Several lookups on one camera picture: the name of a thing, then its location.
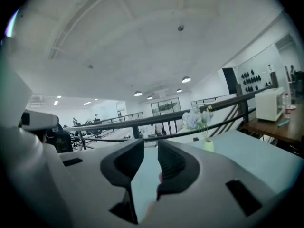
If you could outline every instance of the air vent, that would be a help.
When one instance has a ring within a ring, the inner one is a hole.
[[[42,95],[33,95],[29,102],[31,107],[41,107],[42,103],[43,103]]]

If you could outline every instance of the vase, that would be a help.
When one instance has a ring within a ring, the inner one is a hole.
[[[203,149],[209,152],[214,152],[213,141],[211,139],[205,141]]]

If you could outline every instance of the black metal railing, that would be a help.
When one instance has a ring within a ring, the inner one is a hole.
[[[264,89],[256,90],[255,92],[248,93],[246,95],[240,95],[231,99],[227,99],[224,101],[216,102],[212,104],[212,110],[220,110],[224,109],[229,106],[233,105],[241,105],[242,107],[240,108],[240,114],[237,115],[236,117],[233,117],[227,121],[223,121],[221,123],[214,124],[212,126],[208,126],[208,129],[213,129],[217,128],[222,125],[226,125],[228,123],[232,123],[238,119],[243,119],[243,122],[248,122],[249,114],[256,109],[248,109],[248,100],[252,99],[255,97],[255,94],[262,92],[266,89],[271,89],[274,88],[274,85],[265,87]],[[203,112],[204,110],[207,109],[207,105],[203,105],[199,107],[199,110]],[[189,112],[189,110],[184,110],[184,111],[179,111],[175,113],[170,113],[170,114],[165,114],[161,116],[153,116],[153,117],[148,117],[148,118],[142,118],[142,119],[136,119],[136,120],[131,120],[131,121],[125,121],[125,122],[119,122],[119,123],[109,123],[109,124],[98,124],[98,125],[86,125],[86,126],[80,126],[80,127],[72,127],[72,128],[64,128],[64,130],[75,130],[75,131],[83,131],[83,130],[93,130],[93,129],[100,129],[100,130],[109,130],[109,129],[119,129],[119,128],[129,128],[131,127],[133,129],[133,135],[134,138],[140,138],[140,133],[139,133],[139,126],[144,126],[144,125],[150,125],[150,124],[157,124],[157,123],[164,123],[164,122],[170,122],[174,120],[179,120],[182,119],[182,116],[185,112]],[[156,137],[149,137],[145,138],[144,140],[146,142],[148,141],[156,141],[159,139],[168,139],[168,138],[175,138],[175,137],[181,137],[189,134],[194,134],[198,133],[199,130],[193,130],[193,131],[188,131],[185,133],[176,133],[176,134],[169,134],[166,136],[156,136]],[[85,140],[86,138],[79,136],[78,137],[81,141]],[[107,142],[122,142],[125,141],[125,139],[118,139],[118,140],[103,140],[99,138],[94,138],[92,139],[94,141],[107,141]]]
[[[227,96],[227,95],[221,95],[221,96],[207,98],[207,99],[198,100],[198,101],[191,101],[191,106],[192,107],[197,107],[197,106],[200,107],[200,106],[204,106],[204,105],[209,105],[211,103],[214,103],[217,98],[223,97],[223,96]]]
[[[94,121],[93,123],[82,124],[82,125],[78,125],[78,126],[74,126],[74,127],[64,128],[64,131],[69,131],[69,133],[71,135],[71,139],[74,140],[74,141],[72,141],[73,145],[78,144],[78,145],[82,145],[85,147],[85,143],[89,143],[91,141],[107,141],[107,140],[103,140],[102,138],[106,137],[107,135],[109,135],[111,133],[115,133],[115,131],[117,131],[118,128],[110,128],[110,129],[104,130],[104,129],[100,129],[99,127],[98,128],[96,127],[94,129],[86,128],[86,129],[83,129],[82,131],[76,131],[75,130],[76,127],[95,126],[95,125],[101,125],[101,124],[102,125],[115,124],[115,123],[122,123],[122,122],[126,122],[126,121],[133,121],[133,120],[137,120],[137,119],[143,119],[143,112],[119,116],[119,117],[105,119],[105,120],[101,120],[101,121]]]

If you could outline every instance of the person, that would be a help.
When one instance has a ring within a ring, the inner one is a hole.
[[[294,65],[290,66],[290,77],[291,77],[291,81],[294,82],[295,81],[295,69],[294,69]]]
[[[165,131],[164,127],[161,127],[161,133],[162,133],[163,136],[167,135],[167,132]]]
[[[49,144],[54,145],[58,153],[73,151],[71,136],[69,133],[63,131],[59,123],[53,129],[48,129],[46,135]]]
[[[78,125],[78,121],[73,117],[73,124],[76,127]]]

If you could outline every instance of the black slot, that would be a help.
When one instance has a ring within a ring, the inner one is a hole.
[[[262,207],[262,204],[239,181],[232,180],[226,183],[229,191],[238,202],[246,216],[249,216]]]
[[[21,116],[21,122],[22,125],[26,125],[29,126],[29,113],[28,112],[24,112]]]
[[[67,161],[63,161],[63,164],[65,166],[70,166],[70,165],[75,165],[75,164],[78,164],[80,162],[82,162],[83,160],[80,159],[80,158],[74,158],[74,159],[70,159],[70,160],[67,160]]]

